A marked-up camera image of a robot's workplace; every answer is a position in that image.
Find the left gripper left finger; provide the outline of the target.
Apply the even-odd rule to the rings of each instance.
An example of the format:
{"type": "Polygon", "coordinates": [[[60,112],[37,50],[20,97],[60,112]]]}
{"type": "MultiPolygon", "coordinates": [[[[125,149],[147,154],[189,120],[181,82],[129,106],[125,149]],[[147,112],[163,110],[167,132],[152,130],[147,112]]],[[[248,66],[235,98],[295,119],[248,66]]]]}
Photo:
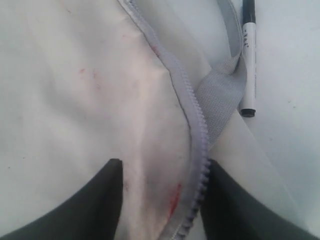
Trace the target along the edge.
{"type": "Polygon", "coordinates": [[[110,159],[76,194],[2,240],[113,240],[123,204],[123,163],[110,159]]]}

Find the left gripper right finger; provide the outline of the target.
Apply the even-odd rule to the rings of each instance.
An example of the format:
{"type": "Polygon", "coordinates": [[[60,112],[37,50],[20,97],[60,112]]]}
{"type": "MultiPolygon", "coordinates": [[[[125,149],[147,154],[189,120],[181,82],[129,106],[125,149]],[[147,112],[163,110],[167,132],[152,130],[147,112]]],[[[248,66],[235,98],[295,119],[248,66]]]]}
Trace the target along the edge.
{"type": "Polygon", "coordinates": [[[215,161],[200,213],[208,240],[315,240],[316,236],[269,210],[215,161]]]}

